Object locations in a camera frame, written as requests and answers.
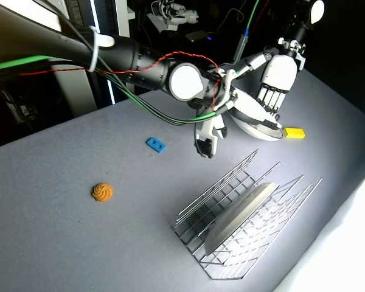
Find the table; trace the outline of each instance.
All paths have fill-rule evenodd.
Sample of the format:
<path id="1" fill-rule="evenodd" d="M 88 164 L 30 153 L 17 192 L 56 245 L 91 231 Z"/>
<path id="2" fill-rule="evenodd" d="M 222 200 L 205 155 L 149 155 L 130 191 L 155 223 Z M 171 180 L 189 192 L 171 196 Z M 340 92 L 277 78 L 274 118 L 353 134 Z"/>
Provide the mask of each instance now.
<path id="1" fill-rule="evenodd" d="M 236 86 L 254 91 L 259 75 Z M 193 110 L 144 95 L 178 117 Z M 126 101 L 0 148 L 0 291 L 272 291 L 365 177 L 365 115 L 303 71 L 280 111 L 304 140 L 265 142 L 226 117 L 229 136 L 198 156 L 193 127 L 173 127 Z M 159 154 L 146 145 L 163 141 Z M 243 280 L 210 280 L 173 233 L 176 214 L 255 149 L 259 175 L 323 182 Z M 107 203 L 90 196 L 106 182 Z"/>

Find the dish rack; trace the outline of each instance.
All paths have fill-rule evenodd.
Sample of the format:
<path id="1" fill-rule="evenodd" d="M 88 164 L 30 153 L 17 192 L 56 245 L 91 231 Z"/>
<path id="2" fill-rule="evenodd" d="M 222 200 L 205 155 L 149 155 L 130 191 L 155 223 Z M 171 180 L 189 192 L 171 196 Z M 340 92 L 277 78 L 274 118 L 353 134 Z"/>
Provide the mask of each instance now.
<path id="1" fill-rule="evenodd" d="M 259 179 L 253 179 L 246 169 L 257 152 L 251 153 L 190 203 L 178 214 L 173 225 L 174 232 L 211 279 L 244 278 L 322 181 L 293 192 L 304 177 L 301 175 L 280 186 L 222 245 L 206 256 L 204 241 L 215 220 L 235 199 L 258 185 L 279 165 L 278 162 Z"/>

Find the white strap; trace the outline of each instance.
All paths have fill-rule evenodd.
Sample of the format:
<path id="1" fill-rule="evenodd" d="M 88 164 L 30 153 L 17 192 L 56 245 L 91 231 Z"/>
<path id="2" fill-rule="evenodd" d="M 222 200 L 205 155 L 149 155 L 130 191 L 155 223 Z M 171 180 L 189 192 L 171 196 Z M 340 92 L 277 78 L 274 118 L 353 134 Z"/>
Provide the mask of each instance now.
<path id="1" fill-rule="evenodd" d="M 96 68 L 97 59 L 99 56 L 99 45 L 98 45 L 98 37 L 97 37 L 97 31 L 94 26 L 89 26 L 91 30 L 93 30 L 93 54 L 92 54 L 92 60 L 91 65 L 89 66 L 88 71 L 93 72 Z"/>

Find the yellow block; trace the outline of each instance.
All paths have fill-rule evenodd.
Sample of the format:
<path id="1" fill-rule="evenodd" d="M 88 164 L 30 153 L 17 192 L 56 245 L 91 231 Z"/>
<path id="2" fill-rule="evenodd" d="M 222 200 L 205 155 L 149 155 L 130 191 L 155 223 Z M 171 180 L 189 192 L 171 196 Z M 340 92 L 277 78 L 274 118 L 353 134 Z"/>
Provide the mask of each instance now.
<path id="1" fill-rule="evenodd" d="M 284 134 L 287 138 L 304 139 L 305 133 L 301 128 L 284 128 Z"/>

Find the white plate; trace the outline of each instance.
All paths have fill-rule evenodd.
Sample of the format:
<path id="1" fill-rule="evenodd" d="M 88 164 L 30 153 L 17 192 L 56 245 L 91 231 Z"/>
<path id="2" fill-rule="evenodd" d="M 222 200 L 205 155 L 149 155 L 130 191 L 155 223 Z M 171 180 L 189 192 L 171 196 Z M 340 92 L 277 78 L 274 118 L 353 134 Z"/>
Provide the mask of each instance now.
<path id="1" fill-rule="evenodd" d="M 279 187 L 267 182 L 252 187 L 236 199 L 211 226 L 204 242 L 206 255 L 213 253 Z"/>

